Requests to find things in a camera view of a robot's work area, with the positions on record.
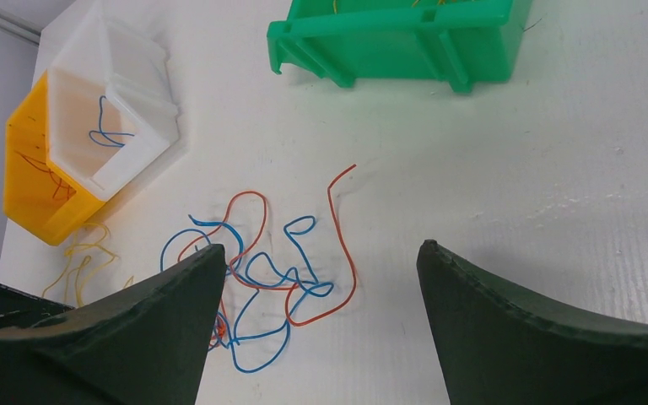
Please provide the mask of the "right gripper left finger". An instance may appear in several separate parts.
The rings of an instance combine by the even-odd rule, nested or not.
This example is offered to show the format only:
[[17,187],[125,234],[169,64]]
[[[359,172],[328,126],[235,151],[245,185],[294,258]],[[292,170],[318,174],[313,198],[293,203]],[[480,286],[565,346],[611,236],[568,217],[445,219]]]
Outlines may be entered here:
[[0,329],[0,404],[193,404],[225,271],[212,245],[91,304]]

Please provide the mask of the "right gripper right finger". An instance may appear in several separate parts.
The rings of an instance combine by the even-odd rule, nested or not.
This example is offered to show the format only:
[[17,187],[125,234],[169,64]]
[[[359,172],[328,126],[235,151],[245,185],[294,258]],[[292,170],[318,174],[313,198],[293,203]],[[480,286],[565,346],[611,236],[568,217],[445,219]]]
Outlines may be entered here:
[[554,300],[425,241],[416,262],[453,404],[648,404],[648,324]]

